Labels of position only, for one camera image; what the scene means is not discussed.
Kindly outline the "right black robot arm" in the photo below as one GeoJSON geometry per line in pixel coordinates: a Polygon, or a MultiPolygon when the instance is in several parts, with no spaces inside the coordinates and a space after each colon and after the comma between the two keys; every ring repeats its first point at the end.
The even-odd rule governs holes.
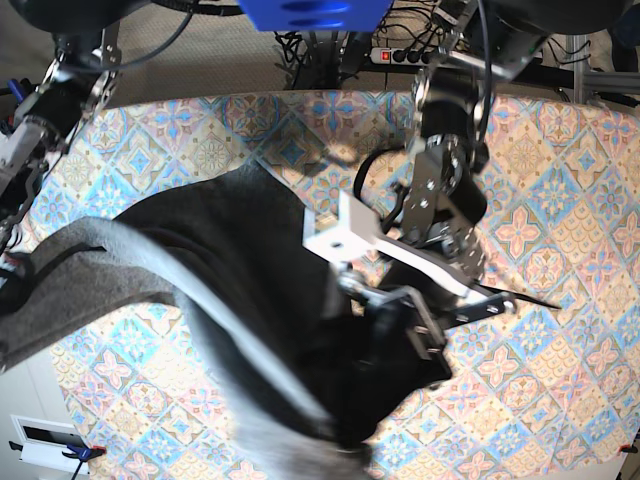
{"type": "Polygon", "coordinates": [[[1,248],[11,241],[50,170],[48,156],[66,155],[72,142],[107,105],[121,64],[120,23],[98,33],[56,35],[55,57],[28,96],[14,83],[19,105],[1,142],[1,248]]]}

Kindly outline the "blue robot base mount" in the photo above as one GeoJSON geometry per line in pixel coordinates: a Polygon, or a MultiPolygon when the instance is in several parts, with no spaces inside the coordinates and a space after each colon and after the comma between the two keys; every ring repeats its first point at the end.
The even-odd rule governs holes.
{"type": "Polygon", "coordinates": [[[258,31],[374,32],[393,2],[389,0],[238,1],[258,31]]]}

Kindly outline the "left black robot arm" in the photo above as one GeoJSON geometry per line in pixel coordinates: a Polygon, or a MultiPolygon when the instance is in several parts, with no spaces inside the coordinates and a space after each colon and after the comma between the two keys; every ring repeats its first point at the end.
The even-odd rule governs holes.
{"type": "Polygon", "coordinates": [[[336,221],[313,211],[304,247],[328,262],[338,291],[361,318],[320,325],[302,363],[324,380],[428,385],[451,375],[449,329],[516,310],[519,295],[485,286],[475,228],[487,211],[474,178],[489,160],[494,86],[514,79],[554,33],[571,23],[566,1],[462,1],[412,86],[408,183],[380,216],[362,198],[367,167],[341,192],[336,221]]]}

